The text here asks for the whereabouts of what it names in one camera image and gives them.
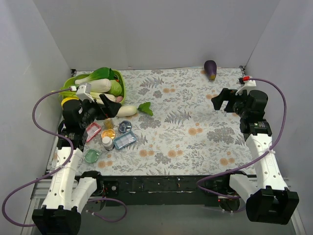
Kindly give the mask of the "blue rectangular pill box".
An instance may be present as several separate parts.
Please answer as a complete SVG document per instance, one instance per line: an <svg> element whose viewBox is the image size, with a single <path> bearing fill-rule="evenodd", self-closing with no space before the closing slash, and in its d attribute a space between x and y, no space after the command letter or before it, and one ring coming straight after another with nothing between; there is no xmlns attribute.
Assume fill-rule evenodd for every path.
<svg viewBox="0 0 313 235"><path fill-rule="evenodd" d="M132 131L128 131L113 140L114 147L117 150L125 148L134 142L136 142L136 136Z"/></svg>

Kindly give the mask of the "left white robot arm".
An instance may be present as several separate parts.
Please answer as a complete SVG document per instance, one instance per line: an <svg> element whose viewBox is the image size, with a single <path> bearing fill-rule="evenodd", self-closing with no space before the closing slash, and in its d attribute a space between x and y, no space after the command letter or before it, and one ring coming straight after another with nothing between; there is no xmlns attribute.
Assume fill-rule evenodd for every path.
<svg viewBox="0 0 313 235"><path fill-rule="evenodd" d="M87 128L95 120L117 115L120 103L100 96L98 104L92 98L70 99L62 105L63 120L58 127L57 163L52 180L40 209L35 209L32 220L43 235L76 235L80 230L81 212L91 196L104 196L101 173L87 171L74 187L76 170L83 157L88 138Z"/></svg>

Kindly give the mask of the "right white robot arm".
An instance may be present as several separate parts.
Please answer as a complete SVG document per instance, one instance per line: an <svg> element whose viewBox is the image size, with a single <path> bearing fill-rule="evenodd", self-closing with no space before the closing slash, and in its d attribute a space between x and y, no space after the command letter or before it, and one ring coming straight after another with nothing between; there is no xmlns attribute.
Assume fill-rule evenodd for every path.
<svg viewBox="0 0 313 235"><path fill-rule="evenodd" d="M246 214L252 222L288 224L298 203L297 192L289 190L281 176L272 146L272 131L264 119L268 102L266 93L259 90L222 89L212 98L215 110L219 110L226 101L227 113L236 113L240 117L240 130L252 155L256 171L257 185L248 177L236 171L221 182L222 191L231 195L235 192L246 204Z"/></svg>

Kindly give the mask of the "white radish with leaves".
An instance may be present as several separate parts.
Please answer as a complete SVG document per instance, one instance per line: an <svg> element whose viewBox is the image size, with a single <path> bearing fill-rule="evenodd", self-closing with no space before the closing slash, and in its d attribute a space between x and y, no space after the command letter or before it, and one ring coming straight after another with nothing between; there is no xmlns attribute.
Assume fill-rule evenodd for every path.
<svg viewBox="0 0 313 235"><path fill-rule="evenodd" d="M129 116L135 115L138 111L146 113L149 116L153 116L154 114L150 106L151 106L150 102L142 103L138 107L133 106L133 105L124 105L118 110L118 113L116 114L116 116L119 118L129 117Z"/></svg>

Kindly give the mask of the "pink rectangular pill box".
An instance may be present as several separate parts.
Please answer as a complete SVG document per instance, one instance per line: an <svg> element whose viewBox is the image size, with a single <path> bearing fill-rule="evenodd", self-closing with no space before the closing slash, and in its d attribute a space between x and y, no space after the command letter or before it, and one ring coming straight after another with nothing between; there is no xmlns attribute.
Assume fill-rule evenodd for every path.
<svg viewBox="0 0 313 235"><path fill-rule="evenodd" d="M86 131L88 134L86 142L89 142L101 131L101 126L93 122L86 128Z"/></svg>

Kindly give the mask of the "light green cabbage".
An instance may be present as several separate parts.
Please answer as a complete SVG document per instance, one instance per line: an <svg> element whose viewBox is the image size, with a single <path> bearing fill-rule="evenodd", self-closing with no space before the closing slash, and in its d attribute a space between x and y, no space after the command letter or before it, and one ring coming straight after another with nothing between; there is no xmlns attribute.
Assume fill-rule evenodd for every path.
<svg viewBox="0 0 313 235"><path fill-rule="evenodd" d="M122 86L120 85L120 83L116 80L111 80L110 83L111 88L107 93L114 96L120 96L122 94Z"/></svg>

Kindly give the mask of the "dark blue round pill case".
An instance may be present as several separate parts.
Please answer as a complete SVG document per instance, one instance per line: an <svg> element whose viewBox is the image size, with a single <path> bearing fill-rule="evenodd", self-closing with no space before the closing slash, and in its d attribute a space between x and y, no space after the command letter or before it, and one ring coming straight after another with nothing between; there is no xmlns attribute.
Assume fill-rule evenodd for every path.
<svg viewBox="0 0 313 235"><path fill-rule="evenodd" d="M127 120L121 121L118 125L118 130L120 133L126 133L128 131L131 131L131 129L132 129L132 124Z"/></svg>

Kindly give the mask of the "orange round pill case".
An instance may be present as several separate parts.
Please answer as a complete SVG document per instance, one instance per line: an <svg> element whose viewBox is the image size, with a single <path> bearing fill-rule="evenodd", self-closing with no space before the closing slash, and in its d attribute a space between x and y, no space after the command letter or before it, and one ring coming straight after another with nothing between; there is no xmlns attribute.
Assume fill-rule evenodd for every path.
<svg viewBox="0 0 313 235"><path fill-rule="evenodd" d="M103 139L104 137L109 137L113 140L115 136L116 136L116 133L113 129L107 129L101 133L101 139Z"/></svg>

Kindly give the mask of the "green plastic basket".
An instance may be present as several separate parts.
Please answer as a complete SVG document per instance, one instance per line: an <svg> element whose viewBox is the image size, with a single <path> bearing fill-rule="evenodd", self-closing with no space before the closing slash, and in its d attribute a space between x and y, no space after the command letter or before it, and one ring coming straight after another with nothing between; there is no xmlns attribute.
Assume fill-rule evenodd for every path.
<svg viewBox="0 0 313 235"><path fill-rule="evenodd" d="M122 96L123 99L120 101L120 103L122 105L124 105L125 99L126 99L126 87L125 87L124 78L123 78L122 74L120 73L120 71L118 71L118 70L112 70L112 71L114 73L115 78L117 79L117 82L119 82L119 84L121 85L121 94L120 94L120 96ZM88 75L90 75L90 73L82 73L82 74L77 74L76 76L69 78L64 83L63 89L67 89L70 86L74 86L76 80L86 78Z"/></svg>

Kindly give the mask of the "green bok choy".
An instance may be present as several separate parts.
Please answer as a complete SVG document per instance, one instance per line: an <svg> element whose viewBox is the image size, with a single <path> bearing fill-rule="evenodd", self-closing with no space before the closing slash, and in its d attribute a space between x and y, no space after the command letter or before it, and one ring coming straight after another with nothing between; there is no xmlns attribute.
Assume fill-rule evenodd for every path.
<svg viewBox="0 0 313 235"><path fill-rule="evenodd" d="M76 79L75 85L79 85L82 83L89 83L91 81L100 80L100 79L108 79L114 80L114 72L111 68L102 67L95 71L93 71L90 75L85 78Z"/></svg>

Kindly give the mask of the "purple eggplant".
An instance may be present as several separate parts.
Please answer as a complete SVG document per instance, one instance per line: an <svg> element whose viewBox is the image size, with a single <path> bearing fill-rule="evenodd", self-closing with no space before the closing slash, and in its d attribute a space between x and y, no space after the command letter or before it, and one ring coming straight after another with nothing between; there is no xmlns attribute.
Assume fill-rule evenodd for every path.
<svg viewBox="0 0 313 235"><path fill-rule="evenodd" d="M214 81L217 75L217 64L213 60L208 60L205 62L204 66L205 74L207 75L208 79Z"/></svg>

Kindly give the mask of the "white cap pill bottle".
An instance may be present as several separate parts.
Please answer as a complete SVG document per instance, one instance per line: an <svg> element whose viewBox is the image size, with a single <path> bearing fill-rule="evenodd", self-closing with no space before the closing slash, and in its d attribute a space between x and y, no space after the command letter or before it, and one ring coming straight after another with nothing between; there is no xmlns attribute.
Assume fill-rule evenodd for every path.
<svg viewBox="0 0 313 235"><path fill-rule="evenodd" d="M114 144L110 137L103 137L102 144L107 151L112 151L114 149Z"/></svg>

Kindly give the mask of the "green round pill case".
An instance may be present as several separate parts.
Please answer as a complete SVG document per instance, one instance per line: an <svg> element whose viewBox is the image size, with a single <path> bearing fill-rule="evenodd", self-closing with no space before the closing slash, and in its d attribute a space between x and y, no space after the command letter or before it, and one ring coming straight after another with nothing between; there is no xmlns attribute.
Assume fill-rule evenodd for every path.
<svg viewBox="0 0 313 235"><path fill-rule="evenodd" d="M99 153L97 150L95 150L95 149L89 149L89 150L86 152L86 154L85 154L85 156L84 156L84 159L85 159L85 161L86 161L87 163L93 164L93 163L95 163L95 162L98 161L99 156L100 156L100 153Z"/></svg>

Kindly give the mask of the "floral table mat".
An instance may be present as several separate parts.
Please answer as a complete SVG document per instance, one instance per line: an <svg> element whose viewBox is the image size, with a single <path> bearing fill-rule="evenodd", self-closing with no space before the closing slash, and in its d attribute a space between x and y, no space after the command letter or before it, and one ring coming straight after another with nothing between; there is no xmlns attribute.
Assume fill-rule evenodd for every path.
<svg viewBox="0 0 313 235"><path fill-rule="evenodd" d="M136 142L104 149L100 135L85 145L98 160L81 159L76 175L96 170L104 176L211 175L244 167L255 174L252 156L235 113L214 110L211 99L223 88L239 88L239 68L219 68L209 81L202 68L123 70L126 105L151 103L153 116L128 117Z"/></svg>

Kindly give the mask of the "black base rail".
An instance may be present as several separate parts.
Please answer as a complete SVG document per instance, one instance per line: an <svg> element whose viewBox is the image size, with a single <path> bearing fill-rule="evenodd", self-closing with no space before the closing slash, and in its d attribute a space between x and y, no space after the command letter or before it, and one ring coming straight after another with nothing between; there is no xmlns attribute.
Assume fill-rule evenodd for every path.
<svg viewBox="0 0 313 235"><path fill-rule="evenodd" d="M101 176L93 197L135 205L204 205L236 211L244 204L225 176L201 182L202 176Z"/></svg>

